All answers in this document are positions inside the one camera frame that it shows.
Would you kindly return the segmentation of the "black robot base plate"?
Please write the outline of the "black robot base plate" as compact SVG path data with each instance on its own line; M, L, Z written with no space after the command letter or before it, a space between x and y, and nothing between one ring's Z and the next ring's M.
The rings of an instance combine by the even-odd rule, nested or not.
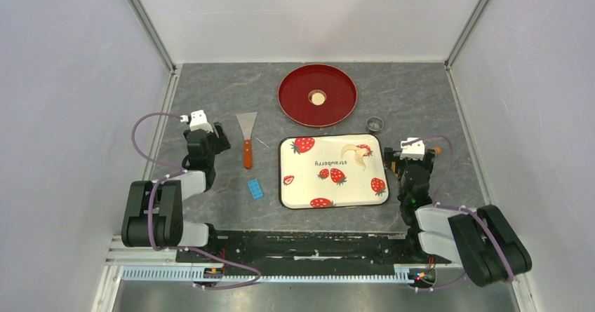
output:
M219 230L203 250L264 276L389 275L395 265L448 263L414 250L404 233Z

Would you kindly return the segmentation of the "white strawberry print tray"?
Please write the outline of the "white strawberry print tray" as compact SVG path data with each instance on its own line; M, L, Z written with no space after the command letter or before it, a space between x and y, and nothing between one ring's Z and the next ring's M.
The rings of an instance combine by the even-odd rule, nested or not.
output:
M366 169L347 144L365 147ZM370 134L287 137L279 144L279 202L291 210L376 206L387 202L389 182L378 138Z

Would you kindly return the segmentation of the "beige dough lump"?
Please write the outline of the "beige dough lump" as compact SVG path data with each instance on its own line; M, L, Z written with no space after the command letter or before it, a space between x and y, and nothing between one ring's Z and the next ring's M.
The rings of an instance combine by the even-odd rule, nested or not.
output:
M367 154L369 154L369 150L365 147L358 147L353 144L347 144L341 150L341 157L343 157L347 152L351 151L354 153L355 164L361 166L362 170L365 170L366 164L364 163L363 159L366 157Z

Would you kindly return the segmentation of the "wooden handled metal scraper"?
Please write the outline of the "wooden handled metal scraper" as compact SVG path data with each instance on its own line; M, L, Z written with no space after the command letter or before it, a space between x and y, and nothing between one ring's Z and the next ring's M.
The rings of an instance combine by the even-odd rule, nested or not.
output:
M257 114L257 112L248 112L236 115L243 135L243 166L245 169L251 169L253 167L251 136Z

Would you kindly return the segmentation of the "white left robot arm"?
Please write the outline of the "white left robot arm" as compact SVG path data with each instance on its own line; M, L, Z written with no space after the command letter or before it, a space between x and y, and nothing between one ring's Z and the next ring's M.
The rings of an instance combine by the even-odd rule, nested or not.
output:
M121 227L126 247L175 247L184 231L182 202L211 189L215 177L215 157L231 148L222 124L213 131L186 130L187 155L180 172L159 182L131 183Z

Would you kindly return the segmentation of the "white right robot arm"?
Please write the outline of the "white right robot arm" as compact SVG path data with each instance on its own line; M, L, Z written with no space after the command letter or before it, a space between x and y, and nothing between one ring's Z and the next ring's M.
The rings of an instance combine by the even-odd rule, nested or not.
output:
M438 256L458 264L478 287L529 272L532 257L499 207L445 205L430 196L437 154L428 149L413 158L405 149L383 151L385 167L396 175L400 215L408 226L407 256L415 262Z

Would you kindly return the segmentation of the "round cut dough wrapper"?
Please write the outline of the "round cut dough wrapper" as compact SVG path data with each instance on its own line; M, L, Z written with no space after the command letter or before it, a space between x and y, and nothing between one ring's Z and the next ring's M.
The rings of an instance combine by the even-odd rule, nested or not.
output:
M310 96L310 101L314 105L322 105L326 101L326 95L322 92L314 92Z

